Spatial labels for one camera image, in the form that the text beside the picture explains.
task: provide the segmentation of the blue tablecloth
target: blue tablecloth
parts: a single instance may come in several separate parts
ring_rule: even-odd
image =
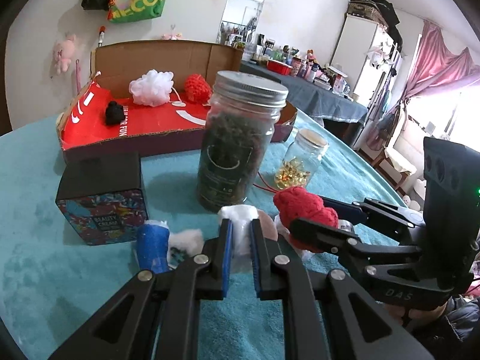
[[[303,112],[296,128],[311,128],[330,142],[311,192],[352,202],[364,197],[402,204],[400,197],[351,149]],[[273,174],[287,143],[271,144],[262,173]],[[0,138],[0,316],[29,360],[45,360],[69,335],[122,287],[137,270],[132,243],[86,246],[55,205],[64,162],[55,119],[44,119]],[[198,151],[142,160],[148,212],[172,231],[200,228],[217,234],[216,215],[194,197]],[[253,188],[248,204],[275,215],[272,195]],[[365,242],[394,244],[362,226]],[[333,255],[317,255],[309,267],[339,267]],[[279,302],[255,297],[251,274],[235,274],[223,302],[203,302],[199,359],[283,358]]]
[[[368,109],[338,96],[331,91],[292,76],[283,76],[264,67],[242,61],[240,71],[265,77],[289,89],[287,100],[313,119],[330,119],[336,122],[361,123],[367,120]]]

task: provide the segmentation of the human hand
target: human hand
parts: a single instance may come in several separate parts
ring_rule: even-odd
[[[384,304],[383,307],[388,311],[394,320],[400,323],[400,325],[403,325],[402,319],[405,317],[405,307],[393,306],[391,304]],[[443,315],[446,307],[447,304],[445,303],[444,305],[441,305],[432,311],[421,311],[414,309],[410,310],[408,317],[411,319],[411,322],[408,323],[406,328],[408,327],[408,330],[411,331],[436,321]]]

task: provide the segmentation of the blue cylinder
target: blue cylinder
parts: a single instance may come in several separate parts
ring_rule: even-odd
[[[137,232],[137,259],[140,269],[160,274],[169,271],[167,253],[170,231],[166,222],[146,221]]]

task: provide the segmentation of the jar label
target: jar label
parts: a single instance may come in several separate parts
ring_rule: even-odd
[[[199,194],[218,205],[240,203],[245,198],[247,164],[253,148],[209,145],[200,155]]]

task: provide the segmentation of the red knitted ball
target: red knitted ball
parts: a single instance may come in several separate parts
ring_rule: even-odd
[[[307,192],[305,188],[291,187],[277,192],[273,197],[273,203],[280,211],[280,221],[286,228],[289,228],[290,223],[297,218],[308,219],[335,228],[338,226],[337,212],[333,208],[324,207],[323,199],[318,195]],[[290,237],[290,242],[293,246],[302,250],[321,252],[321,250],[315,250],[312,246],[298,242],[293,237]]]
[[[212,88],[201,74],[192,74],[185,80],[185,93],[191,103],[206,104],[212,96]]]

